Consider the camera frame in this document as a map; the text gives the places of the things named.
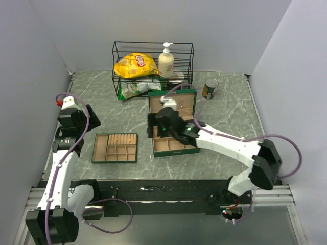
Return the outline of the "green jewelry tray insert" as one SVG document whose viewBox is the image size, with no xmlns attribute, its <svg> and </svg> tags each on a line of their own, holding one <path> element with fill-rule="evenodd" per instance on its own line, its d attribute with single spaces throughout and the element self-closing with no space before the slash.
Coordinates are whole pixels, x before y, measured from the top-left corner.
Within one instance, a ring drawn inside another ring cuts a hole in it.
<svg viewBox="0 0 327 245">
<path fill-rule="evenodd" d="M 136 133 L 96 134 L 91 162 L 100 163 L 137 163 Z"/>
</svg>

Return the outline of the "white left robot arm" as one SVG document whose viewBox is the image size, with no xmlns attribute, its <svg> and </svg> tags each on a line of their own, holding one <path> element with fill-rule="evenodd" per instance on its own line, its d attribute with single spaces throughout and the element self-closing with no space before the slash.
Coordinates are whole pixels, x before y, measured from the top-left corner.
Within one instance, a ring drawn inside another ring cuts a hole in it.
<svg viewBox="0 0 327 245">
<path fill-rule="evenodd" d="M 73 94 L 56 99 L 61 108 L 59 128 L 52 144 L 52 167 L 43 196 L 26 216 L 26 225 L 36 244 L 64 244 L 77 239 L 82 212 L 96 205 L 101 192 L 96 180 L 82 180 L 70 192 L 72 174 L 87 132 L 100 126 L 92 107 Z"/>
</svg>

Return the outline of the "green jewelry box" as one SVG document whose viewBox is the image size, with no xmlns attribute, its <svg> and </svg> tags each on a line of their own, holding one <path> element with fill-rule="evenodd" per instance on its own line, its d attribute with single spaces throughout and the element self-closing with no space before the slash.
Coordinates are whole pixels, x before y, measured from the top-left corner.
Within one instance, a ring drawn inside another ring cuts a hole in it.
<svg viewBox="0 0 327 245">
<path fill-rule="evenodd" d="M 200 152 L 195 145 L 199 129 L 195 126 L 197 92 L 194 89 L 155 91 L 148 94 L 148 137 L 152 139 L 153 156 L 165 157 Z"/>
</svg>

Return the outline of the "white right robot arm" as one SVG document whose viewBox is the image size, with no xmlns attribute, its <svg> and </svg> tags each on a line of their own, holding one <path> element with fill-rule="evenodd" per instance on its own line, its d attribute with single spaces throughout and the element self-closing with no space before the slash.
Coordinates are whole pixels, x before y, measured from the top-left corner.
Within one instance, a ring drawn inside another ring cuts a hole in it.
<svg viewBox="0 0 327 245">
<path fill-rule="evenodd" d="M 277 181 L 281 157 L 271 140 L 245 140 L 219 130 L 197 119 L 184 120 L 170 107 L 148 114 L 148 137 L 172 137 L 183 145 L 212 150 L 231 157 L 246 166 L 242 173 L 227 181 L 223 197 L 235 203 L 255 188 L 272 190 Z"/>
</svg>

